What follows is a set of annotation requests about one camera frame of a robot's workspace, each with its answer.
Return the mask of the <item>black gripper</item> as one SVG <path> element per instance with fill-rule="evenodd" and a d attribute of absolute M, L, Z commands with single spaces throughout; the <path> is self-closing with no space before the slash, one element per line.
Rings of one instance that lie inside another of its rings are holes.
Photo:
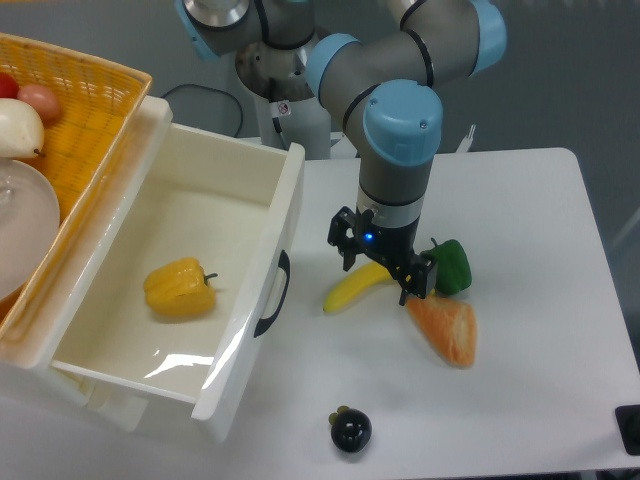
<path fill-rule="evenodd" d="M 419 219 L 398 228 L 373 223 L 372 210 L 355 213 L 342 207 L 331 219 L 327 242 L 342 257 L 342 268 L 349 271 L 362 253 L 387 268 L 401 287 L 399 304 L 413 296 L 424 299 L 436 284 L 437 260 L 414 251 Z"/>

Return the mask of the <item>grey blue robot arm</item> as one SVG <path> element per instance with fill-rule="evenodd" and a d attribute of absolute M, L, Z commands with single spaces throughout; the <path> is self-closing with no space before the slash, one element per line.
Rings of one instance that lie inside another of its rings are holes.
<path fill-rule="evenodd" d="M 294 57 L 301 79 L 360 155 L 357 203 L 331 221 L 328 241 L 350 268 L 358 255 L 383 266 L 403 297 L 425 297 L 437 264 L 413 248 L 443 107 L 436 88 L 497 63 L 505 21 L 488 1 L 392 1 L 398 30 L 365 44 L 348 34 L 320 37 L 310 1 L 179 1 L 175 8 L 199 54 L 217 58 L 259 45 L 258 72 L 272 103 L 273 56 Z"/>

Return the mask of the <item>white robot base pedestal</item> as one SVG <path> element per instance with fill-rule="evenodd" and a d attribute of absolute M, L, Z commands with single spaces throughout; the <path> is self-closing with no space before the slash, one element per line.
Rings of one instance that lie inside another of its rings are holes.
<path fill-rule="evenodd" d="M 312 36 L 291 50 L 256 42 L 238 51 L 236 73 L 252 95 L 261 141 L 287 150 L 296 143 L 308 159 L 327 159 L 331 149 L 331 117 L 306 80 L 306 64 L 318 43 Z"/>

